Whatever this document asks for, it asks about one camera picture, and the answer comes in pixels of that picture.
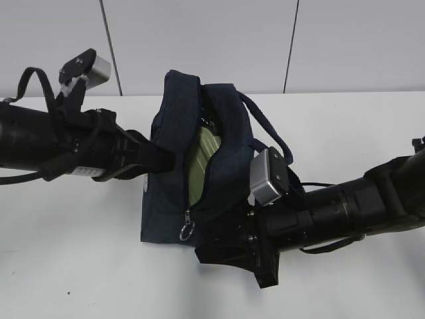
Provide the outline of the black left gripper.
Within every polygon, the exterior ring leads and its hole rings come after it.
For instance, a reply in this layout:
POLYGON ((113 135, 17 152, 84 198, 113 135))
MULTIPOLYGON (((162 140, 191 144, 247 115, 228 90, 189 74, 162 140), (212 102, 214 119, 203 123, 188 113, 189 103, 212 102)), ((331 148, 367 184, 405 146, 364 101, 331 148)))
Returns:
POLYGON ((175 154, 164 150, 136 130, 124 130, 116 113, 105 109, 81 113, 89 118, 88 131, 81 122, 71 125, 68 149, 42 164, 42 178, 52 181, 62 175, 82 175, 96 182, 131 180, 145 173, 171 171, 175 154))

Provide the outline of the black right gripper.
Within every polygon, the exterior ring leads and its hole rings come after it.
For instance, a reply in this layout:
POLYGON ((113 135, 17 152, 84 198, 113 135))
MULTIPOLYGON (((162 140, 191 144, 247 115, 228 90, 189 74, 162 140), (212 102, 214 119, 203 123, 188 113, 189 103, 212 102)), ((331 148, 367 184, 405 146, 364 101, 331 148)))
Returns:
POLYGON ((201 264, 226 265, 254 273, 260 288, 279 284, 280 253, 305 241, 305 204, 283 199, 255 207, 252 236, 217 239, 195 249, 201 264))

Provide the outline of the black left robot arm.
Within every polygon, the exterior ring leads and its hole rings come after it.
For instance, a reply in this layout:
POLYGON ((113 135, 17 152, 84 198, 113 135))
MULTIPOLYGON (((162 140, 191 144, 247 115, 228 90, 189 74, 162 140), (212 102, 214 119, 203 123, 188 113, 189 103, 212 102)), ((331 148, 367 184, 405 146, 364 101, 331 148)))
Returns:
POLYGON ((171 171, 175 154, 136 130, 124 130, 106 109, 75 112, 64 120, 1 103, 1 167, 23 170, 1 184, 35 179, 52 181, 82 175, 96 182, 129 180, 145 173, 171 171))

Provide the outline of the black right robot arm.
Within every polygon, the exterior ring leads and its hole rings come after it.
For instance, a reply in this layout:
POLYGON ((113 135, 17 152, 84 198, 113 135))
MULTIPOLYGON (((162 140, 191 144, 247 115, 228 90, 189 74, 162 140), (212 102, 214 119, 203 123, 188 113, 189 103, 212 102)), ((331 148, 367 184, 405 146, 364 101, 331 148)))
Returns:
POLYGON ((394 158, 344 183, 314 183, 312 191, 276 148, 251 163, 254 205, 242 205, 195 249, 203 264, 251 272, 260 288, 279 283, 283 251, 330 253, 365 237, 424 226, 424 139, 414 153, 394 158))

